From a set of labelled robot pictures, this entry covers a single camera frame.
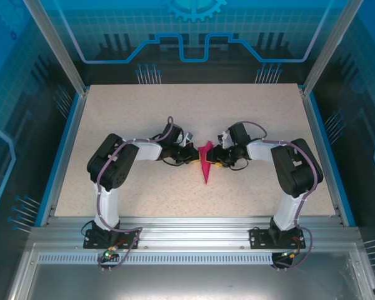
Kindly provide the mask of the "pink paper sheet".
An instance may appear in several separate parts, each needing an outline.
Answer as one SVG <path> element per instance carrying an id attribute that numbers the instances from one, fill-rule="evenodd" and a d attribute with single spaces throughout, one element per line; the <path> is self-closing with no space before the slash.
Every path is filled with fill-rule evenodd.
<path id="1" fill-rule="evenodd" d="M 198 147 L 199 159 L 201 163 L 202 175 L 204 183 L 208 183 L 209 173 L 211 170 L 211 162 L 207 159 L 208 152 L 213 148 L 213 143 L 208 141 L 205 146 Z"/>

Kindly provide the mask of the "shiny metal sheet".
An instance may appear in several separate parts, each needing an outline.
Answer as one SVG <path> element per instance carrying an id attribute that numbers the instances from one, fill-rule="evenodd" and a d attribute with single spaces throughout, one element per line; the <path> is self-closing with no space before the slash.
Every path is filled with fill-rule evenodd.
<path id="1" fill-rule="evenodd" d="M 271 265 L 38 264 L 26 251 L 6 300 L 375 300 L 375 277 L 357 247 L 315 252 L 288 270 Z"/>

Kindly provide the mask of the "blue table edge strip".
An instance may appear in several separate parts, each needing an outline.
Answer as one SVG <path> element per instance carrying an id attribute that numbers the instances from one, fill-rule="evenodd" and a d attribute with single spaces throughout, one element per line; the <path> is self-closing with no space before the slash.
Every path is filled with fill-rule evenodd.
<path id="1" fill-rule="evenodd" d="M 52 205 L 59 199 L 59 194 L 63 185 L 66 169 L 72 151 L 72 143 L 74 142 L 76 131 L 78 130 L 78 122 L 80 121 L 79 113 L 83 108 L 85 98 L 76 94 L 71 105 L 64 131 L 57 149 L 57 153 L 51 168 L 49 179 L 44 190 L 41 205 L 35 220 L 36 227 L 45 226 Z"/>
<path id="2" fill-rule="evenodd" d="M 319 131 L 319 137 L 316 145 L 318 148 L 320 148 L 319 154 L 321 155 L 321 164 L 332 201 L 339 209 L 343 225 L 348 227 L 356 227 L 357 224 L 355 222 L 341 175 L 336 164 L 331 143 L 329 142 L 321 113 L 312 92 L 308 96 L 308 103 L 311 112 L 314 115 L 313 119 L 316 123 L 315 127 Z"/>

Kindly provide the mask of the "dark printed panel with gear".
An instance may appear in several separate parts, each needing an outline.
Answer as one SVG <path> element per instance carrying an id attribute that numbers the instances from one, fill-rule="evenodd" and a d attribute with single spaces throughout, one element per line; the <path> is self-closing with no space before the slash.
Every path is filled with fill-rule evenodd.
<path id="1" fill-rule="evenodd" d="M 348 0 L 40 0 L 91 84 L 302 84 Z"/>

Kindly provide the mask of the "blue printed side panel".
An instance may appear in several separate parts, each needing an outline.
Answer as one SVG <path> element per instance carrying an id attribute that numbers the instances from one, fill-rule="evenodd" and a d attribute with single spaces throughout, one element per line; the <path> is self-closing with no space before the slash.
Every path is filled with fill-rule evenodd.
<path id="1" fill-rule="evenodd" d="M 313 91 L 375 277 L 375 0 L 363 0 Z"/>
<path id="2" fill-rule="evenodd" d="M 0 300 L 6 300 L 78 94 L 23 0 L 0 0 Z"/>

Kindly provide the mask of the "wide aluminium base rail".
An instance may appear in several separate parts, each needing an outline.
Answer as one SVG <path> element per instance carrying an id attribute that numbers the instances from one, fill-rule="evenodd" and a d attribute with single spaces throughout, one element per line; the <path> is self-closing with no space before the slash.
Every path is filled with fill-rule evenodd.
<path id="1" fill-rule="evenodd" d="M 27 246 L 57 251 L 81 249 L 86 217 L 49 217 L 44 227 L 34 227 Z M 267 229 L 269 217 L 122 217 L 121 228 L 142 227 L 143 251 L 246 251 L 249 230 Z M 315 252 L 346 252 L 361 247 L 356 227 L 346 227 L 340 217 L 301 217 L 299 223 L 313 236 Z"/>

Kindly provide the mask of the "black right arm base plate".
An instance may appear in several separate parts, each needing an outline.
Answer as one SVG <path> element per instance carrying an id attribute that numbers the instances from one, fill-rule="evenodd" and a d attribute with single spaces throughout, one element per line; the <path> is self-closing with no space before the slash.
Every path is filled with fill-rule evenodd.
<path id="1" fill-rule="evenodd" d="M 303 232 L 298 228 L 280 231 L 276 227 L 249 230 L 251 249 L 306 249 Z"/>

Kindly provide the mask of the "aluminium side rail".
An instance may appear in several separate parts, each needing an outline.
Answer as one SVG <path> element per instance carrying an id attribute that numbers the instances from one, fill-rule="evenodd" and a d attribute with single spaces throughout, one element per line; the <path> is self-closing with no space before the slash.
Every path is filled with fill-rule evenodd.
<path id="1" fill-rule="evenodd" d="M 316 116 L 316 110 L 314 109 L 313 103 L 311 99 L 308 97 L 303 97 L 301 94 L 302 86 L 299 85 L 299 92 L 302 99 L 302 103 L 306 112 L 306 116 L 309 122 L 309 126 L 311 128 L 312 136 L 314 139 L 314 143 L 317 149 L 317 153 L 319 156 L 319 164 L 322 167 L 322 171 L 324 174 L 324 181 L 327 184 L 329 195 L 331 196 L 332 205 L 334 207 L 335 215 L 339 218 L 342 226 L 348 227 L 348 220 L 346 217 L 346 213 L 343 208 L 343 202 L 341 199 L 340 190 L 338 184 L 336 182 L 333 168 L 331 162 L 329 160 L 327 148 L 324 142 L 324 138 L 321 132 L 321 126 L 318 122 Z"/>
<path id="2" fill-rule="evenodd" d="M 71 106 L 59 154 L 54 162 L 42 219 L 44 226 L 56 223 L 61 218 L 83 218 L 94 214 L 88 204 L 93 189 L 86 172 L 89 155 L 83 149 L 84 140 L 91 143 L 91 139 L 86 136 L 87 118 L 83 116 L 87 100 L 87 96 L 79 96 Z"/>

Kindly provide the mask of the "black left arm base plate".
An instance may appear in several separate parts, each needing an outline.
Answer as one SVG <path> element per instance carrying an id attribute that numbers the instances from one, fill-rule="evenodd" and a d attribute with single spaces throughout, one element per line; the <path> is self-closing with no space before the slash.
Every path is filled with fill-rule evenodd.
<path id="1" fill-rule="evenodd" d="M 138 242 L 134 242 L 137 232 L 114 232 L 101 228 L 88 229 L 84 233 L 84 249 L 107 249 L 116 246 L 118 249 L 133 249 L 138 247 Z"/>

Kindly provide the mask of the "aluminium frame post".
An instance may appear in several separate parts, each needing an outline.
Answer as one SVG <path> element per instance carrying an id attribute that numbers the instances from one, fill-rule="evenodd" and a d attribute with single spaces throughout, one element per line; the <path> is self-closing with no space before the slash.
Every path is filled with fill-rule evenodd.
<path id="1" fill-rule="evenodd" d="M 32 18 L 49 44 L 52 52 L 60 63 L 62 70 L 70 80 L 73 88 L 80 96 L 86 95 L 85 84 L 80 77 L 71 57 L 69 56 L 61 38 L 47 15 L 40 0 L 22 0 Z"/>
<path id="2" fill-rule="evenodd" d="M 347 0 L 338 20 L 335 23 L 324 47 L 314 63 L 301 89 L 303 97 L 308 97 L 332 58 L 336 48 L 357 14 L 364 0 Z"/>

